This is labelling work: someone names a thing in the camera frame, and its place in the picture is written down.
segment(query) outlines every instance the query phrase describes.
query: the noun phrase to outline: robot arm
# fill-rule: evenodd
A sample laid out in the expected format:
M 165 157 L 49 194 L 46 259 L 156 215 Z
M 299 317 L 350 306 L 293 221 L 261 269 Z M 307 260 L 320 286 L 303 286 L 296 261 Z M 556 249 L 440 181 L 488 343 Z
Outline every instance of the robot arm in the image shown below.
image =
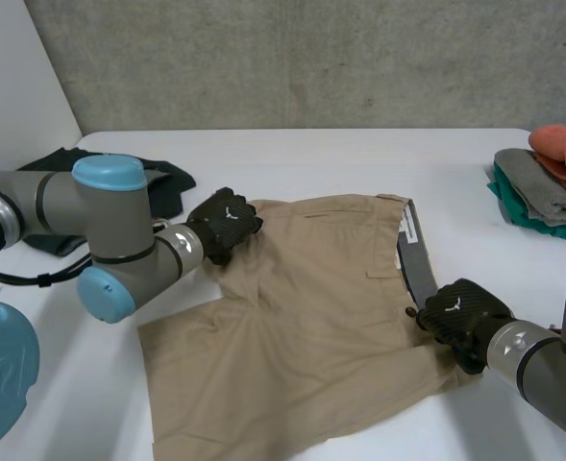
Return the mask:
M 493 295 L 465 279 L 426 302 L 418 325 L 452 346 L 467 373 L 485 366 L 566 431 L 566 305 L 562 333 L 516 320 Z
M 205 257 L 226 263 L 260 228 L 255 209 L 226 188 L 154 234 L 146 185 L 141 162 L 127 156 L 83 158 L 71 173 L 0 171 L 0 250 L 32 233 L 84 235 L 93 264 L 78 278 L 79 296 L 116 323 Z

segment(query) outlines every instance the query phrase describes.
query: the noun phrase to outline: blue joint cap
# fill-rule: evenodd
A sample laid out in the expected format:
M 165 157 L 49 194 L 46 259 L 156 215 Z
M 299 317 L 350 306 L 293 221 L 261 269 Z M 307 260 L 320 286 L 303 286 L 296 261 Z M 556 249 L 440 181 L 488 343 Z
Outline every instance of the blue joint cap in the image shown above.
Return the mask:
M 93 317 L 115 324 L 136 311 L 135 300 L 116 277 L 98 267 L 86 268 L 78 277 L 78 295 Z
M 83 185 L 119 192 L 138 190 L 148 184 L 141 161 L 115 154 L 81 158 L 73 165 L 71 175 Z
M 26 408 L 39 373 L 35 329 L 17 309 L 0 303 L 0 440 Z

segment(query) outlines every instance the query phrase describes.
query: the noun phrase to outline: white wall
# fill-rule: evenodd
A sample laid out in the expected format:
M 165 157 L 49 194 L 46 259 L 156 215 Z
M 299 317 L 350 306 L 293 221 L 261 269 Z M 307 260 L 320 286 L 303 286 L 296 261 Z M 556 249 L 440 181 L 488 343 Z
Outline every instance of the white wall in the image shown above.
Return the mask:
M 22 0 L 0 0 L 0 169 L 82 137 Z

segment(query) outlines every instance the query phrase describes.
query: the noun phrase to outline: stack of folded clothes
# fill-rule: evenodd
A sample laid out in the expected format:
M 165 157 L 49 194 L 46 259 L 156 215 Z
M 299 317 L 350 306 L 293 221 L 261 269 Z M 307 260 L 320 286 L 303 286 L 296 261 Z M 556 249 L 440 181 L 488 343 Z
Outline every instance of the stack of folded clothes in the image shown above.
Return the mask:
M 494 158 L 490 189 L 513 224 L 566 238 L 566 127 L 530 134 L 533 151 L 506 149 Z

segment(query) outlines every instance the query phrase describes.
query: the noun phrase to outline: black cloth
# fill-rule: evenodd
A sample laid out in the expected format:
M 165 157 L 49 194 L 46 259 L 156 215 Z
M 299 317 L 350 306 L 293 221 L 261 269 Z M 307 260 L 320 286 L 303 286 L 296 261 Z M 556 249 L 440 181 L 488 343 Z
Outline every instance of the black cloth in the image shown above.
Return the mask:
M 74 148 L 59 149 L 47 157 L 35 160 L 18 171 L 71 171 L 81 158 L 102 153 Z M 183 212 L 182 192 L 195 187 L 195 180 L 186 171 L 168 161 L 139 159 L 148 178 L 148 197 L 153 218 L 173 218 Z M 56 256 L 66 256 L 86 242 L 81 235 L 30 235 L 24 241 L 33 248 Z

